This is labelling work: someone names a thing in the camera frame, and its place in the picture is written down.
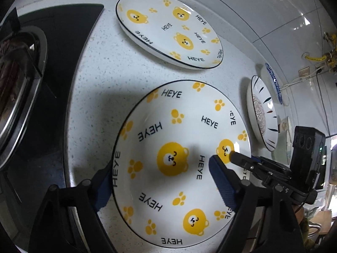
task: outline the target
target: blue patterned rim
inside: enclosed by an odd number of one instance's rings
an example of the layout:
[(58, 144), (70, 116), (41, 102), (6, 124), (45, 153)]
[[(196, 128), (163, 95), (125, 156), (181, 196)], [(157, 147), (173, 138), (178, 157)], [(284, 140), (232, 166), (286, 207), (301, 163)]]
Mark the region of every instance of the blue patterned rim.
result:
[(270, 77), (272, 78), (272, 81), (274, 83), (274, 86), (275, 86), (275, 89), (276, 89), (276, 93), (277, 93), (277, 98), (278, 98), (278, 101), (280, 102), (280, 104), (282, 105), (283, 104), (283, 100), (282, 100), (282, 95), (281, 95), (281, 89), (280, 89), (280, 86), (277, 82), (277, 79), (275, 77), (275, 74), (272, 70), (272, 68), (270, 67), (270, 65), (268, 63), (266, 63), (266, 68), (269, 72), (269, 75)]

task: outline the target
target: camera lens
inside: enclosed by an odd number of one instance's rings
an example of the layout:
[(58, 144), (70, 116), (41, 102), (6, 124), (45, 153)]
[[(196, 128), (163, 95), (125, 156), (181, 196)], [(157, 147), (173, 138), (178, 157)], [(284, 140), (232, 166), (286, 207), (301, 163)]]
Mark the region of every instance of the camera lens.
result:
[(300, 138), (300, 147), (304, 146), (304, 142), (305, 142), (305, 136), (301, 135), (301, 138)]
[(310, 147), (311, 147), (311, 138), (310, 137), (307, 139), (305, 147), (306, 147), (306, 149), (310, 149)]
[(294, 143), (297, 144), (297, 142), (298, 142), (298, 134), (296, 134), (294, 138)]

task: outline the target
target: yellow bear face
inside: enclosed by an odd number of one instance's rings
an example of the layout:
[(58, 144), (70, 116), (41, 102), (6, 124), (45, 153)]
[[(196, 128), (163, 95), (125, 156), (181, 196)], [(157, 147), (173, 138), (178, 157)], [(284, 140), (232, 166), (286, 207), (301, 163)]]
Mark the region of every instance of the yellow bear face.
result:
[(205, 213), (201, 209), (193, 209), (188, 212), (183, 221), (186, 232), (192, 235), (203, 235), (203, 230), (209, 226)]
[(146, 15), (142, 15), (142, 13), (133, 10), (133, 9), (129, 9), (126, 13), (126, 15), (128, 16), (129, 20), (136, 23), (136, 24), (147, 24), (149, 21), (147, 20), (147, 16)]
[(190, 38), (187, 36), (180, 34), (179, 32), (176, 33), (176, 36), (173, 37), (176, 42), (183, 48), (187, 50), (192, 50), (193, 49), (193, 43)]
[(234, 144), (232, 141), (224, 139), (216, 149), (216, 154), (218, 154), (224, 164), (228, 164), (230, 162), (230, 153), (232, 151), (234, 151)]
[(188, 149), (180, 144), (170, 142), (158, 151), (157, 166), (166, 176), (176, 176), (188, 170)]
[(189, 13), (183, 8), (175, 7), (173, 10), (173, 16), (181, 21), (186, 21), (189, 18)]

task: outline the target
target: white bowl with leaf pattern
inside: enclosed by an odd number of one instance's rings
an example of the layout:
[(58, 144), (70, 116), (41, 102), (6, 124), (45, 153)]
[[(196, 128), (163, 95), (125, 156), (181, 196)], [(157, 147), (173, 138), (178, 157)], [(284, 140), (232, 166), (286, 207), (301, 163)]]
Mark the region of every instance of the white bowl with leaf pattern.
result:
[(277, 145), (277, 115), (265, 83), (254, 75), (247, 89), (247, 108), (254, 134), (269, 151)]
[(225, 227), (234, 212), (224, 204), (208, 169), (218, 154), (238, 176), (231, 151), (250, 156), (246, 127), (216, 88), (176, 81), (145, 96), (130, 112), (113, 150), (113, 195), (130, 229), (147, 242), (182, 248)]
[(119, 0), (116, 15), (136, 44), (171, 64), (207, 69), (222, 62), (223, 49), (215, 31), (178, 0)]

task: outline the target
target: screw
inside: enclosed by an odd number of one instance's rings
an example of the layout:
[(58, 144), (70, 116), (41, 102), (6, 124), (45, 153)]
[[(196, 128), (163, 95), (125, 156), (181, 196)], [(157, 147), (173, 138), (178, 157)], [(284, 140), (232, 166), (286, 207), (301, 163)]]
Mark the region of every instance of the screw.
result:
[(91, 185), (91, 180), (89, 180), (89, 179), (83, 180), (82, 185), (85, 186), (85, 187), (88, 187), (89, 185)]
[(241, 184), (243, 184), (245, 187), (250, 185), (250, 181), (248, 181), (247, 179), (243, 179), (241, 180)]
[(57, 189), (57, 185), (56, 184), (52, 184), (50, 187), (49, 187), (49, 191), (55, 191)]
[(278, 192), (282, 192), (283, 191), (283, 187), (280, 186), (279, 184), (275, 185), (275, 190)]

